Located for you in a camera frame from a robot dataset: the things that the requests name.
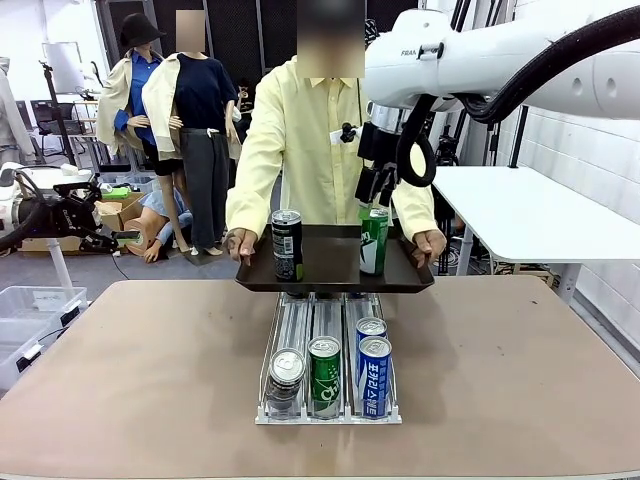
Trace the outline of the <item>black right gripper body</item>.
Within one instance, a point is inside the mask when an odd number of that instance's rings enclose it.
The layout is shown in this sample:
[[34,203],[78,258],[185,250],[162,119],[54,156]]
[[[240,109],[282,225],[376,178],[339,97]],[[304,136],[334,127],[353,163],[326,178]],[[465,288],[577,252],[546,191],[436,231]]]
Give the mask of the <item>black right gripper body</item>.
[[366,171],[388,171],[392,174],[397,173],[396,149],[399,136],[388,133],[381,128],[375,126],[371,122],[363,125],[361,133],[358,156],[363,161],[373,163],[372,167],[362,164],[361,174],[365,175]]

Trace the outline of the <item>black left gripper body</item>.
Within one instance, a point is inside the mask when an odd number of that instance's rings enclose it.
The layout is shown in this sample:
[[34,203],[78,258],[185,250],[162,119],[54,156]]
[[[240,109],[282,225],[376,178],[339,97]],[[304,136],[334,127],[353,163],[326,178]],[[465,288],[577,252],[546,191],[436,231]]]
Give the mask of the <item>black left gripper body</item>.
[[85,237],[97,232],[101,219],[93,204],[64,199],[37,204],[38,217],[29,228],[30,238]]

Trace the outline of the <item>green soda can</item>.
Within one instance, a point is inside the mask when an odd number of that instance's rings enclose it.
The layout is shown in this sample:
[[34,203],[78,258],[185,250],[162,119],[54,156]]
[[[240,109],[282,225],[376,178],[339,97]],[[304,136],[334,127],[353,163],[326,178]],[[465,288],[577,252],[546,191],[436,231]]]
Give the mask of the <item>green soda can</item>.
[[341,395],[341,345],[331,336],[313,338],[308,346],[313,414],[329,419],[339,415]]
[[365,209],[361,215],[360,271],[380,276],[384,272],[389,211],[384,208]]

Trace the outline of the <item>dark brown serving tray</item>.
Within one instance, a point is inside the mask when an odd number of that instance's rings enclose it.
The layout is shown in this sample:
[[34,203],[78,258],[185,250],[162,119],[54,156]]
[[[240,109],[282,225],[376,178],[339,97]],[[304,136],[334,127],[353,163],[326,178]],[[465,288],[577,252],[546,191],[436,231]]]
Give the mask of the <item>dark brown serving tray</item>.
[[435,283],[427,265],[418,269],[412,245],[398,223],[389,228],[385,269],[381,276],[360,272],[360,228],[354,225],[302,227],[303,278],[284,282],[276,278],[271,228],[255,246],[249,265],[241,264],[236,281],[253,292],[290,293],[419,293]]

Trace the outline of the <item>black Pepsi can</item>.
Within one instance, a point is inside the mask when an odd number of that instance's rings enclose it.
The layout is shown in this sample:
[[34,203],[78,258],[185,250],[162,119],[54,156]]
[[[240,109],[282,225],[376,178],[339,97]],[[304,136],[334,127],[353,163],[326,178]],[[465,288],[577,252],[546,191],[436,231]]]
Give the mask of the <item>black Pepsi can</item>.
[[272,355],[265,387],[270,416],[293,415],[305,369],[305,359],[296,349],[282,348]]
[[301,281],[304,275],[301,214],[292,209],[273,212],[271,235],[276,278],[285,282]]

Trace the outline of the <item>person's right forearm yellow sleeve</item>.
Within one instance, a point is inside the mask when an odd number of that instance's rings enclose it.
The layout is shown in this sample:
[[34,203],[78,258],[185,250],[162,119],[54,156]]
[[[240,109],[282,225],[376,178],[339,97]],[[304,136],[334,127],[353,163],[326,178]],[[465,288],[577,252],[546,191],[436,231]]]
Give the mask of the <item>person's right forearm yellow sleeve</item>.
[[226,226],[229,232],[243,229],[261,237],[270,212],[268,198],[248,178],[237,174],[226,200]]

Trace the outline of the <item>person's left forearm yellow sleeve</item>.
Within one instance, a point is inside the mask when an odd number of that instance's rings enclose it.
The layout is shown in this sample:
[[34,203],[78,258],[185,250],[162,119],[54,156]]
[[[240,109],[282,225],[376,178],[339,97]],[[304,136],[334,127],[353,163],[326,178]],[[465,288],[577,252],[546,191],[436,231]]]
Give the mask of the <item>person's left forearm yellow sleeve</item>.
[[401,183],[392,194],[392,202],[405,237],[414,241],[418,233],[438,229],[431,187],[418,188]]

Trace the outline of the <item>person's torso yellow shirt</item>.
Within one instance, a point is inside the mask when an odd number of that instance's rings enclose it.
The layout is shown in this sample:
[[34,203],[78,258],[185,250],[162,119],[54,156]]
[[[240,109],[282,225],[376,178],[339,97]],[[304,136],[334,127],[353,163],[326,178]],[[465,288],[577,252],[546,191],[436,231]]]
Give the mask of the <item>person's torso yellow shirt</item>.
[[303,223],[358,222],[359,143],[333,143],[330,135],[345,122],[360,126],[367,121],[367,103],[359,80],[306,78],[295,58],[262,78],[237,174],[268,198],[267,222],[277,180],[282,182],[281,208],[298,211]]

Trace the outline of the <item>seated person dark clothes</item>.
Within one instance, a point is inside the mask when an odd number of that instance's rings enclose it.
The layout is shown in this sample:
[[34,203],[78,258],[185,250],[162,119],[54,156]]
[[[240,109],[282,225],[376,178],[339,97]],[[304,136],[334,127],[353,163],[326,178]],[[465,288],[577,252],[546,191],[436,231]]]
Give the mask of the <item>seated person dark clothes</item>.
[[253,84],[246,78],[241,78],[238,81],[238,101],[236,107],[240,114],[245,117],[250,115],[254,109],[254,87]]

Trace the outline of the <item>person's left hand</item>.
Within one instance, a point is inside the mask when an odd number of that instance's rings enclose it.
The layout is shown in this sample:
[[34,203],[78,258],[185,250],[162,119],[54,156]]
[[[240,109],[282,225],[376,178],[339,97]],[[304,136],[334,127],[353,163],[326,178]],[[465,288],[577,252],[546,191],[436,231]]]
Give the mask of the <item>person's left hand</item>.
[[417,268],[433,264],[447,246],[446,237],[439,229],[416,233],[412,243],[414,244],[412,257]]

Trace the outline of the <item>person's right hand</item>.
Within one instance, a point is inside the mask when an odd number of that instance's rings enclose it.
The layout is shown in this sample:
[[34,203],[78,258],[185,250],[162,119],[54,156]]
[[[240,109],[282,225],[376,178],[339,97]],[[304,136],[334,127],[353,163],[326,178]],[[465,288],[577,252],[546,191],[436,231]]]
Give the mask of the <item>person's right hand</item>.
[[259,236],[255,232],[244,228],[234,228],[227,232],[224,246],[232,260],[250,266],[258,241]]

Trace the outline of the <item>brown cardboard box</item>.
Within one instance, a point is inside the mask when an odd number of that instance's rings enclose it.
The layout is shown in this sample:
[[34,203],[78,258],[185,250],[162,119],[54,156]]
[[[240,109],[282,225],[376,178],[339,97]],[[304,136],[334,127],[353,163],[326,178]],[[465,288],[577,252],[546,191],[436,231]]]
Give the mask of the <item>brown cardboard box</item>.
[[[145,196],[142,192],[130,193],[124,199],[101,201],[97,203],[97,210],[100,214],[102,224],[112,231],[122,231],[124,223],[140,210],[138,201]],[[80,239],[77,237],[64,237],[58,239],[59,246],[63,253],[79,255]],[[49,247],[46,239],[26,239],[19,247],[23,253],[48,253]]]

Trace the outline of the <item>clear plastic crate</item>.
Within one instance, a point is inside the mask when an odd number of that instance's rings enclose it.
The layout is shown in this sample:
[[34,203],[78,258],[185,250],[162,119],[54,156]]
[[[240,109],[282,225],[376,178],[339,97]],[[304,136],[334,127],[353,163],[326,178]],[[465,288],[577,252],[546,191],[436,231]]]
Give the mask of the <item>clear plastic crate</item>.
[[100,180],[112,187],[127,187],[132,192],[151,193],[157,186],[156,178],[151,175],[125,173],[104,173],[100,175]]

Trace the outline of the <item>lying mannequin light blue clothes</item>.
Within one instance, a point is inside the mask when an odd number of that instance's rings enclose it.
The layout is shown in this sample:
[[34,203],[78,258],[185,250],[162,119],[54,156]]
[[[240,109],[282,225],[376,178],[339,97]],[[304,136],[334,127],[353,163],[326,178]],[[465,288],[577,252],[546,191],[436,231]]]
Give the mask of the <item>lying mannequin light blue clothes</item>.
[[153,263],[167,257],[167,252],[178,245],[169,214],[164,206],[162,192],[153,191],[122,211],[123,230],[137,231],[139,238],[127,245],[130,253]]

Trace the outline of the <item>clear plastic storage bin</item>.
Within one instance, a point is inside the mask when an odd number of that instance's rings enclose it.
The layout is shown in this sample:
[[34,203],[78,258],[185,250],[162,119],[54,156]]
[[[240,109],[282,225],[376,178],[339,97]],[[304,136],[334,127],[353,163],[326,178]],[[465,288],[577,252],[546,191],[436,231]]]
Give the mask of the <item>clear plastic storage bin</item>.
[[0,321],[47,324],[58,330],[71,324],[88,306],[84,287],[11,286],[0,291]]
[[0,391],[11,389],[44,353],[55,330],[50,320],[0,318]]

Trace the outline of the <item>mannequin blue shirt beige coat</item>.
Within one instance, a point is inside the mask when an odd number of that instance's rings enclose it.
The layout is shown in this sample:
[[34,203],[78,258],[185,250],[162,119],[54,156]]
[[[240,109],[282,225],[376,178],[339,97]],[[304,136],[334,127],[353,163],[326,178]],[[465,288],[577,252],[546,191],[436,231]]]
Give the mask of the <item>mannequin blue shirt beige coat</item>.
[[162,60],[146,44],[129,49],[116,63],[99,96],[96,134],[113,151],[122,145],[142,151],[158,176],[169,176],[177,169],[175,161],[159,159],[142,100],[143,87]]

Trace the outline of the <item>grey hooded coat mannequin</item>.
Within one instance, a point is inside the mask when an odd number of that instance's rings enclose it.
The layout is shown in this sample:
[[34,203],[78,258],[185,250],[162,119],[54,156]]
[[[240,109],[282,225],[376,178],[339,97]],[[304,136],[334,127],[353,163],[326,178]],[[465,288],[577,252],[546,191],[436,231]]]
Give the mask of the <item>grey hooded coat mannequin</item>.
[[0,56],[0,165],[34,161],[34,146],[14,99],[8,71],[10,59]]

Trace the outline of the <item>mannequin navy shirt grey trousers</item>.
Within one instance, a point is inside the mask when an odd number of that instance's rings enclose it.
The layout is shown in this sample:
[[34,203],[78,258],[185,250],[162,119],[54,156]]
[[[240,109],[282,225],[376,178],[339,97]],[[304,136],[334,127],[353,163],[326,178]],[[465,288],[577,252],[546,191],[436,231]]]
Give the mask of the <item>mannequin navy shirt grey trousers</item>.
[[176,52],[151,74],[142,100],[159,159],[183,164],[192,252],[218,256],[226,231],[229,143],[238,139],[238,95],[224,65],[205,54],[205,27],[205,11],[176,12]]

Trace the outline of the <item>white board panel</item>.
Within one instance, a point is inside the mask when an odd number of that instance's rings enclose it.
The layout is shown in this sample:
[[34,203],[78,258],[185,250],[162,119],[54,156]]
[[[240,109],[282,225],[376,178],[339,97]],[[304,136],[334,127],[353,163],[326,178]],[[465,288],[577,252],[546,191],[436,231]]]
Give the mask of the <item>white board panel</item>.
[[46,64],[52,69],[57,94],[74,94],[84,86],[81,55],[76,42],[43,43]]

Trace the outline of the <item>blue Pocari Sweat can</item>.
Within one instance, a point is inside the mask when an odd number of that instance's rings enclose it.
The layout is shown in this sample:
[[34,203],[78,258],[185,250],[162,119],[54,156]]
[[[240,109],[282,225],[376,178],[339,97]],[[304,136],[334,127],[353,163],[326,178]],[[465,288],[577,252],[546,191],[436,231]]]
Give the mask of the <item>blue Pocari Sweat can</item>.
[[385,337],[368,336],[359,343],[357,382],[365,418],[377,420],[387,415],[391,351],[391,343]]
[[370,336],[387,337],[387,324],[378,317],[363,317],[356,322],[356,344]]

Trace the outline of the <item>black light stand pole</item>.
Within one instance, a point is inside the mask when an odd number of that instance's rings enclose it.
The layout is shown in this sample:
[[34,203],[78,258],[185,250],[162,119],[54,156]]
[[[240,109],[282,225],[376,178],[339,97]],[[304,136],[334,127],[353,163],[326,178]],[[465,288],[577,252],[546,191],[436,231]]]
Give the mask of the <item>black light stand pole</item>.
[[517,128],[515,131],[511,156],[508,164],[508,167],[511,169],[516,169],[518,167],[518,161],[519,161],[521,146],[524,138],[524,131],[526,127],[528,114],[529,114],[529,107],[527,105],[523,105],[519,112]]

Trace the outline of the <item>white table rounded corners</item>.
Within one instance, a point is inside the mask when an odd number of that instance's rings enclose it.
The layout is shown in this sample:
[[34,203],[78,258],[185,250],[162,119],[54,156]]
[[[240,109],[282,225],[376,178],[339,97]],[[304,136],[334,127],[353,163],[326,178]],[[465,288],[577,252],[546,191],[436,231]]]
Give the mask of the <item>white table rounded corners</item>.
[[497,261],[557,265],[565,303],[583,264],[640,261],[640,225],[533,169],[440,167],[434,188],[465,224],[458,276],[474,238]]

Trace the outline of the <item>white three-lane can rack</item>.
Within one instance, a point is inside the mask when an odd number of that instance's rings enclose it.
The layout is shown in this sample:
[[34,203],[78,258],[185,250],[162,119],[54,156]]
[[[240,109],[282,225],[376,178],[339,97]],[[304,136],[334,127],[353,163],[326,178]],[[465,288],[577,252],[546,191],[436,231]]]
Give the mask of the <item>white three-lane can rack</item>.
[[[390,389],[386,403],[387,415],[377,420],[368,419],[362,415],[362,401],[358,394],[357,382],[359,344],[356,344],[356,322],[369,316],[378,317],[385,321],[381,300],[376,294],[360,296],[340,294],[327,299],[320,298],[315,294],[304,298],[296,298],[289,294],[279,295],[261,367],[256,424],[401,423],[402,417],[399,412],[392,355]],[[308,346],[310,341],[318,336],[334,337],[341,345],[341,395],[339,415],[335,418],[317,418],[312,410]],[[390,341],[388,324],[386,338]],[[265,387],[270,359],[276,351],[282,348],[298,350],[305,359],[306,369],[293,415],[287,418],[276,418],[269,415]]]

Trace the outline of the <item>dark mannequin base plate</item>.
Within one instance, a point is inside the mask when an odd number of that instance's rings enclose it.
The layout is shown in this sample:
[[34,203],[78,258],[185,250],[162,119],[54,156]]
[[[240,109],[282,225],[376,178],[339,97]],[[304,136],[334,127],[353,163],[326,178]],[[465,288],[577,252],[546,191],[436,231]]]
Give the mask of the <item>dark mannequin base plate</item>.
[[192,247],[184,253],[184,256],[189,261],[199,262],[229,254],[232,260],[250,266],[257,241],[258,238],[254,232],[236,228],[226,235],[220,248],[213,247],[211,249],[197,250]]

